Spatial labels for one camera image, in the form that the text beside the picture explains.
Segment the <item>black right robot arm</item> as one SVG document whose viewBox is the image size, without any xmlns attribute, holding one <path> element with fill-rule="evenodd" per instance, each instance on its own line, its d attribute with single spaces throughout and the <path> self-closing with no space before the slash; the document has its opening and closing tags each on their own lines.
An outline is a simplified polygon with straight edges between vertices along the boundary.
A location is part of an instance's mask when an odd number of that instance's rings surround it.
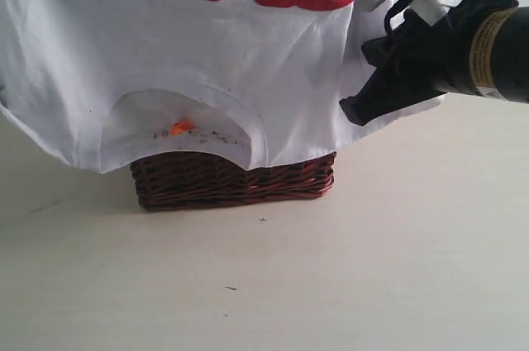
<svg viewBox="0 0 529 351">
<path fill-rule="evenodd" d="M 518 0 L 357 0 L 384 2 L 385 34 L 361 49 L 374 73 L 341 100 L 358 126 L 447 93 L 528 101 L 528 10 Z"/>
</svg>

